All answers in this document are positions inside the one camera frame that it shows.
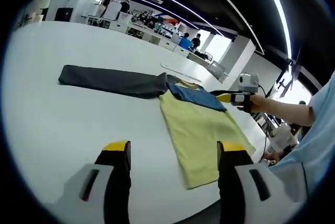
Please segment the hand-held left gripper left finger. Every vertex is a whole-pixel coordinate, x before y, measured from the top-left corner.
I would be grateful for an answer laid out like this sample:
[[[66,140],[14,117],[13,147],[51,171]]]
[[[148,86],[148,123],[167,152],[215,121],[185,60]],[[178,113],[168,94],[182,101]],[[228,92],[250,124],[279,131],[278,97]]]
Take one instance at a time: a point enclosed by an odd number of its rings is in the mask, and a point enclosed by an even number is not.
[[[51,211],[61,223],[129,223],[131,143],[112,142],[65,183]]]

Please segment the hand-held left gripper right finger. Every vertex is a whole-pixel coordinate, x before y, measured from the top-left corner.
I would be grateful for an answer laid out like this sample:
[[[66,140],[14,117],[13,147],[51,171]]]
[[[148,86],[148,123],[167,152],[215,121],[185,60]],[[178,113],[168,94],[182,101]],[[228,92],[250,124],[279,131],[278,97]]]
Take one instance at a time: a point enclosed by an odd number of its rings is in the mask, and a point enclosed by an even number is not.
[[[240,144],[219,141],[217,150],[221,223],[286,223],[306,202],[302,164],[271,171]]]

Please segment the person's right hand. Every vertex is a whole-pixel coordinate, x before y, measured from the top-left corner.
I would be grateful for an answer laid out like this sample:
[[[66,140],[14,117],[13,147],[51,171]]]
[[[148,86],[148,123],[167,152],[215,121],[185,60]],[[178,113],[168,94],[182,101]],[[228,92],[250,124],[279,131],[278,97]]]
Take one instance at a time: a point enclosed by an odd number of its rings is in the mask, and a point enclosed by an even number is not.
[[[267,98],[260,95],[250,96],[251,112],[266,112]]]

